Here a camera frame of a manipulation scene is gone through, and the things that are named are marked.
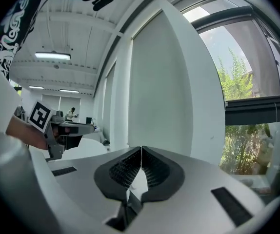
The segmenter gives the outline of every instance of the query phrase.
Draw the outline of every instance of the ceiling light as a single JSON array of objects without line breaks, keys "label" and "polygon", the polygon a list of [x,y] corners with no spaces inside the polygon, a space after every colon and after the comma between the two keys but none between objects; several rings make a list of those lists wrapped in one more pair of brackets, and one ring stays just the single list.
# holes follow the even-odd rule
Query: ceiling light
[{"label": "ceiling light", "polygon": [[57,53],[57,52],[36,52],[35,56],[37,58],[47,58],[47,59],[60,59],[60,60],[70,60],[71,55]]},{"label": "ceiling light", "polygon": [[61,92],[69,92],[69,93],[79,93],[79,91],[76,90],[66,90],[66,89],[60,89]]},{"label": "ceiling light", "polygon": [[43,87],[37,87],[37,86],[28,86],[29,88],[36,88],[36,89],[43,89]]}]

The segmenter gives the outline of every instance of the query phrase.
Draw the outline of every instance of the white curved panel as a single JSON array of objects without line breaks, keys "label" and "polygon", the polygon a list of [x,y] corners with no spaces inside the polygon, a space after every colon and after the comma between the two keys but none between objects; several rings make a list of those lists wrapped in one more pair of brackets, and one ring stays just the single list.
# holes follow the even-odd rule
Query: white curved panel
[{"label": "white curved panel", "polygon": [[168,1],[159,0],[159,3],[179,41],[190,82],[191,157],[218,165],[224,145],[225,114],[215,64],[199,34],[184,16]]},{"label": "white curved panel", "polygon": [[103,146],[100,142],[97,142],[94,139],[82,138],[78,147],[65,150],[62,159],[59,159],[58,161],[93,157],[106,153],[107,150],[105,146]]},{"label": "white curved panel", "polygon": [[190,156],[192,100],[185,61],[164,13],[133,41],[128,144]]}]

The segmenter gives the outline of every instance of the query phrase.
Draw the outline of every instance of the ceiling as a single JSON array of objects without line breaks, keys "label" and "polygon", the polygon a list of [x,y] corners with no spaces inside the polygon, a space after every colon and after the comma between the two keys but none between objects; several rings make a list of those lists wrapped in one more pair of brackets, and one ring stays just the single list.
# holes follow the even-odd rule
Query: ceiling
[{"label": "ceiling", "polygon": [[[114,0],[95,12],[90,2],[49,0],[13,60],[10,79],[25,88],[73,89],[92,96],[111,39],[122,36],[118,25],[133,2]],[[39,59],[38,51],[68,53],[71,60]]]}]

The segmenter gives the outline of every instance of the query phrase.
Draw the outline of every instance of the black slot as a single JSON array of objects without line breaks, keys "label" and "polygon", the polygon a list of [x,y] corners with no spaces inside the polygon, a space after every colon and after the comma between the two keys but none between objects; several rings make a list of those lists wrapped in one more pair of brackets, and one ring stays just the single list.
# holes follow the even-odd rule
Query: black slot
[{"label": "black slot", "polygon": [[60,176],[60,175],[64,175],[64,174],[69,174],[74,171],[77,171],[77,169],[75,167],[71,166],[71,167],[66,167],[66,168],[59,169],[59,170],[54,170],[54,171],[52,171],[52,174],[54,175],[54,177],[56,177],[56,176]]},{"label": "black slot", "polygon": [[211,192],[237,227],[252,218],[252,215],[226,188],[220,187]]}]

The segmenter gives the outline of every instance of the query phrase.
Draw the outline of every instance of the green foliage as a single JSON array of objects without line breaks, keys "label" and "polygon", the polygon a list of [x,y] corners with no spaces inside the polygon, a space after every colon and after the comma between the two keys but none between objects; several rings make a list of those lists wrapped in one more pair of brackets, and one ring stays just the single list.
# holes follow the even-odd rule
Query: green foliage
[{"label": "green foliage", "polygon": [[217,68],[224,99],[249,98],[252,96],[253,76],[247,73],[243,59],[236,57],[231,49],[229,51],[233,62],[231,75],[224,68],[221,58],[219,58],[220,67]]},{"label": "green foliage", "polygon": [[[217,68],[224,99],[235,100],[252,97],[253,76],[246,71],[243,59],[239,59],[230,50],[233,60],[229,74],[219,58]],[[229,174],[251,175],[258,161],[262,147],[261,136],[269,134],[267,124],[226,126],[225,145],[220,162],[220,168]]]}]

